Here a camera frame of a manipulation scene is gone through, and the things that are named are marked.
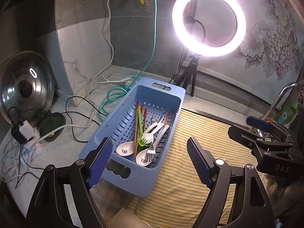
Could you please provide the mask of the white gloved right hand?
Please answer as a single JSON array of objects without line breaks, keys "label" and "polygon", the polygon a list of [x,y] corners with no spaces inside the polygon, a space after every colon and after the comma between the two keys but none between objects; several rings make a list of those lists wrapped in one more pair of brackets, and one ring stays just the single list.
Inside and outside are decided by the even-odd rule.
[{"label": "white gloved right hand", "polygon": [[303,177],[280,178],[265,174],[266,192],[275,218],[290,209],[303,197]]}]

